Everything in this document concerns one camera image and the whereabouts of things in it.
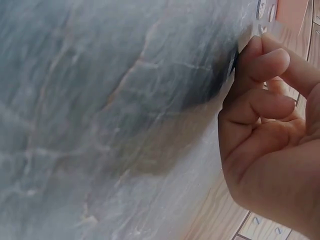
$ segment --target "wood grain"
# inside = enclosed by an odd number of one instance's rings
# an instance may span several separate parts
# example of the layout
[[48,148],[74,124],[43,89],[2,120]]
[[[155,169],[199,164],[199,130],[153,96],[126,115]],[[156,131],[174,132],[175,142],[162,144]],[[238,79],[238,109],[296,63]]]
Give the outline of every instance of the wood grain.
[[248,211],[230,196],[221,173],[202,205],[184,240],[231,240]]
[[[299,35],[297,35],[292,30],[281,25],[278,22],[275,22],[270,33],[285,47],[294,51],[300,57],[307,60],[309,47],[310,47],[312,21],[313,21],[313,0],[309,0],[308,7],[305,13],[305,18],[302,25],[302,29]],[[288,87],[288,93],[289,93],[288,95],[293,99],[297,100],[299,93],[289,85],[287,87]]]
[[314,15],[313,21],[320,25],[320,0],[314,0]]
[[300,95],[296,105],[296,109],[304,119],[306,119],[306,105],[307,100],[304,98],[304,96]]
[[[320,26],[315,23],[312,27],[308,62],[316,68],[320,69]],[[304,118],[306,118],[306,104],[307,100],[302,95],[300,95],[299,101],[297,103],[297,110]]]
[[310,55],[308,62],[320,69],[320,26],[313,24]]
[[296,231],[292,231],[289,237],[287,238],[287,240],[309,240],[309,239]]
[[235,236],[233,240],[246,240],[246,239],[241,236]]
[[286,240],[290,232],[290,228],[260,217],[252,212],[239,231],[239,234],[251,240]]

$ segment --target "finger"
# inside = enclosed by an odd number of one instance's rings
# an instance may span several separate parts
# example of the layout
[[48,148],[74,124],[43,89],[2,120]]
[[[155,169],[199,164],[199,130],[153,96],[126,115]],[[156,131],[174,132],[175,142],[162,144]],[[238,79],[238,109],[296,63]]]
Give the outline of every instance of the finger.
[[222,161],[250,137],[260,117],[283,119],[295,109],[295,101],[265,89],[250,90],[218,116],[218,132]]
[[289,54],[280,48],[254,59],[246,67],[245,74],[254,82],[264,83],[282,75],[289,64]]
[[232,103],[234,99],[241,96],[248,89],[253,88],[252,81],[250,79],[244,79],[242,76],[246,69],[246,65],[263,54],[262,41],[258,36],[253,36],[247,46],[240,53],[236,67],[234,83],[229,91],[227,98],[224,101],[224,105]]
[[261,89],[264,82],[283,74],[289,63],[289,54],[283,49],[276,49],[252,59],[246,65],[241,65],[243,69],[236,76],[239,82],[235,83],[233,92],[230,93],[232,98],[235,99],[250,89]]
[[268,87],[268,90],[273,93],[286,95],[286,96],[289,95],[289,91],[284,80],[279,76],[276,76],[271,80],[267,81],[266,85]]
[[238,68],[241,70],[246,64],[263,54],[262,40],[258,36],[253,36],[246,47],[239,55]]
[[[267,34],[262,36],[262,45],[265,54],[279,48],[284,48]],[[313,67],[291,50],[287,48],[285,50],[290,55],[290,64],[280,77],[307,99],[312,89],[320,83],[320,70]]]
[[[284,82],[284,80],[279,76],[276,76],[273,79],[267,81],[266,85],[268,87],[268,90],[273,93],[289,96],[288,87],[287,87],[286,83]],[[282,121],[283,122],[290,122],[290,121],[295,120],[300,117],[301,116],[299,115],[299,113],[297,111],[293,111],[293,113],[290,116],[282,119]]]

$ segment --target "skin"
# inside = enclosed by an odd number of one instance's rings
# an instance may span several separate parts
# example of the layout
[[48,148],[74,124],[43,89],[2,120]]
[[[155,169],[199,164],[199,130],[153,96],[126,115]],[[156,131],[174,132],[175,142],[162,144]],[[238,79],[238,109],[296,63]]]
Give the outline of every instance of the skin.
[[[306,121],[284,82],[307,99]],[[320,239],[320,71],[269,36],[253,37],[240,54],[218,129],[233,199]]]

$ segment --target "marble surface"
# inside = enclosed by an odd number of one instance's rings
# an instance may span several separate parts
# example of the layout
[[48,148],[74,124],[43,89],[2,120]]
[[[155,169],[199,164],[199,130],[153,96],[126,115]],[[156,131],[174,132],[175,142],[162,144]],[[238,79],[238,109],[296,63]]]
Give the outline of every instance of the marble surface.
[[0,1],[0,238],[179,239],[257,4]]

